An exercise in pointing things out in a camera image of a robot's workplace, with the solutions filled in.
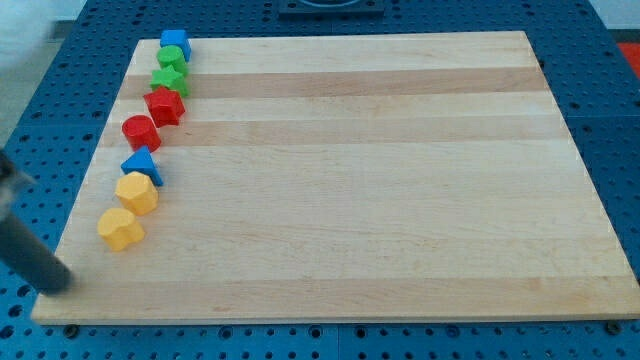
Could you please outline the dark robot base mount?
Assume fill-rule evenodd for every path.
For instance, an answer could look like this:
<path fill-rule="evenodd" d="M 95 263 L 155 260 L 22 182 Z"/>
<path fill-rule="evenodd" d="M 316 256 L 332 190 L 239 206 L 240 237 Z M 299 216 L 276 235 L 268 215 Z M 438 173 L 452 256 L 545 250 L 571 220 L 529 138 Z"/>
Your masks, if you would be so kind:
<path fill-rule="evenodd" d="M 385 0 L 280 0 L 280 19 L 382 15 Z"/>

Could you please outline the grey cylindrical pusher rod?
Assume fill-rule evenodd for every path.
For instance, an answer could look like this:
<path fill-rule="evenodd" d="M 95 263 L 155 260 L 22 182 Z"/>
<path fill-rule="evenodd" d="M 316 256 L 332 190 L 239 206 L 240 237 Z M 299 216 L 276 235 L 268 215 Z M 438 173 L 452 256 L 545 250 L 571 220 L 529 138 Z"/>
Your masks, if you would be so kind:
<path fill-rule="evenodd" d="M 72 283 L 69 268 L 12 213 L 1 220 L 1 261 L 45 295 Z"/>

